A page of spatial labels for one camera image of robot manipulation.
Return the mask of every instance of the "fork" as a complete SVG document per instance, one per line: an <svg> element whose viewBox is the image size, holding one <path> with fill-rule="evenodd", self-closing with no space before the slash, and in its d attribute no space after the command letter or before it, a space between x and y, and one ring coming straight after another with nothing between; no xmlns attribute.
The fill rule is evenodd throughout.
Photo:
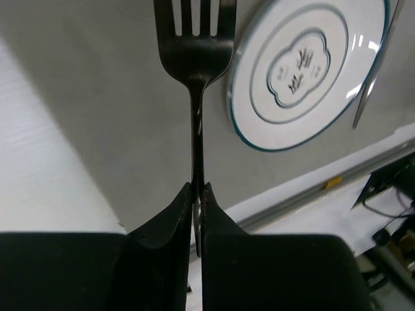
<svg viewBox="0 0 415 311"><path fill-rule="evenodd" d="M220 0L217 34L211 35L211 0L200 0L200 34L193 35L191 0L181 0L182 35L176 35L172 0L154 0L158 49L164 69L187 87L191 98L192 201L196 250L202 252L204 182L202 99L227 70L233 53L236 0Z"/></svg>

